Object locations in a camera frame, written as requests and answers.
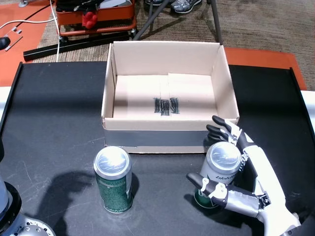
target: carpet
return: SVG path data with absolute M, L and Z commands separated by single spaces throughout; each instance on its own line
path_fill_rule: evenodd
M 2 0 L 1 4 L 13 2 L 18 0 Z M 217 5 L 224 46 L 293 53 L 308 90 L 315 90 L 314 0 L 217 0 Z M 144 1 L 136 0 L 138 28 L 146 22 L 148 12 Z M 166 8 L 141 39 L 214 42 L 211 6 L 203 0 L 184 15 Z M 57 41 L 56 26 L 48 23 L 39 47 Z M 102 61 L 107 52 L 108 45 L 102 45 L 61 53 L 59 61 Z M 55 58 L 34 62 L 53 62 Z

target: orange surface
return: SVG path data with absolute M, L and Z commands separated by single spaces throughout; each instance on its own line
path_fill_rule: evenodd
M 37 0 L 30 2 L 26 7 L 19 7 L 18 4 L 0 5 L 0 26 L 8 21 L 24 20 L 37 10 L 49 4 L 48 0 Z M 50 7 L 38 12 L 28 20 L 30 21 L 46 21 L 51 14 Z M 9 24 L 0 29 L 0 37 L 6 35 L 18 23 Z M 19 63 L 22 61 L 23 52 L 37 48 L 40 39 L 44 33 L 46 23 L 44 24 L 28 24 L 23 23 L 18 27 L 22 30 L 23 38 L 17 42 L 9 51 L 0 51 L 0 86 L 11 86 Z
M 300 90 L 307 90 L 294 54 L 244 48 L 225 48 L 225 53 L 227 62 L 230 65 L 281 69 L 290 69 L 292 67 Z

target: sneaker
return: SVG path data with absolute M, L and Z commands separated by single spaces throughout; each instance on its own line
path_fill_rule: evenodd
M 152 0 L 153 6 L 160 6 L 164 0 Z M 145 3 L 150 5 L 150 0 L 145 0 Z
M 201 0 L 176 0 L 171 4 L 171 8 L 176 13 L 189 13 L 198 3 L 201 3 Z

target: cardboard box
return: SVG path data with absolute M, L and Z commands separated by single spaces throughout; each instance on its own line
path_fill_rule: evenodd
M 110 45 L 101 114 L 107 146 L 131 153 L 206 152 L 212 115 L 239 119 L 222 45 Z

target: robotic hand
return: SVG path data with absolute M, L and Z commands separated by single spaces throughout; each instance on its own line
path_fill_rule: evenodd
M 0 138 L 0 161 L 3 156 Z M 0 176 L 0 236 L 56 236 L 44 222 L 21 214 L 21 205 L 18 191 Z
M 285 206 L 285 196 L 278 178 L 262 148 L 238 126 L 217 116 L 213 121 L 223 128 L 207 125 L 208 138 L 234 144 L 242 153 L 242 166 L 250 165 L 255 174 L 253 192 L 189 173 L 187 178 L 212 202 L 225 209 L 256 217 L 264 223 L 265 236 L 294 235 L 301 225 Z

